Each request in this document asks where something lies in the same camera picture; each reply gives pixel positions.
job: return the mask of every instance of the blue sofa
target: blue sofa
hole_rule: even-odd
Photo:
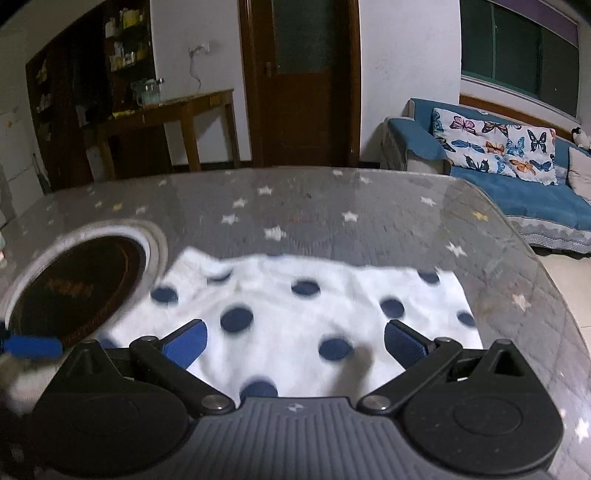
[[[447,173],[465,179],[480,187],[499,206],[530,245],[582,254],[591,252],[591,205],[575,194],[567,181],[569,147],[576,148],[573,143],[556,139],[554,164],[558,185],[555,186],[449,167],[445,150],[431,136],[434,108],[475,120],[518,123],[470,107],[413,98],[408,104],[408,117],[389,118],[384,122],[382,168]]]

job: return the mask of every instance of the stuffed toy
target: stuffed toy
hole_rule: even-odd
[[[572,134],[574,143],[577,147],[591,150],[591,140],[589,140],[589,137],[581,127],[573,128]]]

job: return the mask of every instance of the white polka dot cloth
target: white polka dot cloth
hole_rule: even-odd
[[[220,261],[192,248],[98,338],[105,347],[128,346],[195,318],[206,324],[207,344],[188,370],[236,404],[249,395],[357,401],[404,371],[384,344],[392,318],[427,338],[482,348],[453,273],[289,255]]]

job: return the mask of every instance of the blue rubber tip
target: blue rubber tip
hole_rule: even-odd
[[[4,351],[16,358],[57,359],[63,354],[61,342],[57,338],[21,335],[11,335],[4,340]]]
[[[165,357],[187,369],[203,353],[207,346],[207,326],[199,322],[162,348]]]
[[[409,369],[428,355],[427,347],[392,323],[384,329],[386,350],[404,369]]]

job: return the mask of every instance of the pink butterfly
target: pink butterfly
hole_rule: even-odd
[[[472,135],[476,135],[476,130],[474,129],[475,126],[476,125],[474,125],[472,120],[464,120],[461,116],[454,116],[453,122],[449,128],[465,130],[466,132],[470,132]]]

